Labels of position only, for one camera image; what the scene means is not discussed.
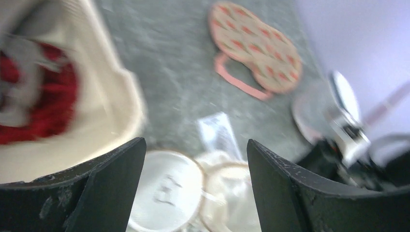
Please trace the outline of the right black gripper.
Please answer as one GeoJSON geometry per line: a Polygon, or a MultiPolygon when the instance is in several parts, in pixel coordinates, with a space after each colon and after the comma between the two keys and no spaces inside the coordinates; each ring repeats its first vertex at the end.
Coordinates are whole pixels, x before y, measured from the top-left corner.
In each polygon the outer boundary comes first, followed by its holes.
{"type": "Polygon", "coordinates": [[[327,179],[374,191],[392,191],[410,185],[410,150],[407,148],[382,167],[367,154],[365,162],[351,167],[342,164],[342,155],[333,141],[318,141],[296,164],[327,179]]]}

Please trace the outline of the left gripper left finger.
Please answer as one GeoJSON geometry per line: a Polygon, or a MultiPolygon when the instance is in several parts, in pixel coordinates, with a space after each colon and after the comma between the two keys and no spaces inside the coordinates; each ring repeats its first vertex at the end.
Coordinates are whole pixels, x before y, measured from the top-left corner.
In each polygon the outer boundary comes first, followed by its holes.
{"type": "Polygon", "coordinates": [[[146,155],[136,137],[72,168],[0,187],[3,232],[124,232],[146,155]]]}

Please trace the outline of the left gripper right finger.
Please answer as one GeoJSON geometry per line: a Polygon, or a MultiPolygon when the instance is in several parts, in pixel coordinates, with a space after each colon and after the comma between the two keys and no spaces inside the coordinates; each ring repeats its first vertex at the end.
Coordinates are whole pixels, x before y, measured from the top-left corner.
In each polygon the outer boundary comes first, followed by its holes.
{"type": "Polygon", "coordinates": [[[410,189],[372,191],[319,176],[250,139],[247,156],[264,232],[407,232],[410,189]]]}

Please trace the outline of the red bra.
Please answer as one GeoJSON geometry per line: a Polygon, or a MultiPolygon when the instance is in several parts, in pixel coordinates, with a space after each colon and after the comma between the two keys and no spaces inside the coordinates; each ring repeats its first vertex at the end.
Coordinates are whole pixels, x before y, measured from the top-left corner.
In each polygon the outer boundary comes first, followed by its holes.
{"type": "Polygon", "coordinates": [[[43,73],[40,99],[30,111],[29,124],[1,126],[2,145],[58,135],[65,132],[71,122],[78,94],[78,77],[73,63],[68,61],[58,71],[43,65],[40,70],[43,73]]]}

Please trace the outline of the taupe bra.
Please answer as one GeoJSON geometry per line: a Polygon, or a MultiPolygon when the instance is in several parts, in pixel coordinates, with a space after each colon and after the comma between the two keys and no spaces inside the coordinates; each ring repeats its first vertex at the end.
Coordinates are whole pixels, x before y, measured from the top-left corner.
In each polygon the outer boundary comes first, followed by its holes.
{"type": "Polygon", "coordinates": [[[44,72],[41,67],[59,72],[68,59],[62,55],[51,60],[45,56],[39,44],[19,36],[5,37],[0,51],[13,62],[19,72],[16,83],[0,82],[0,99],[4,102],[0,108],[0,124],[23,127],[28,125],[30,111],[42,94],[44,72]]]}

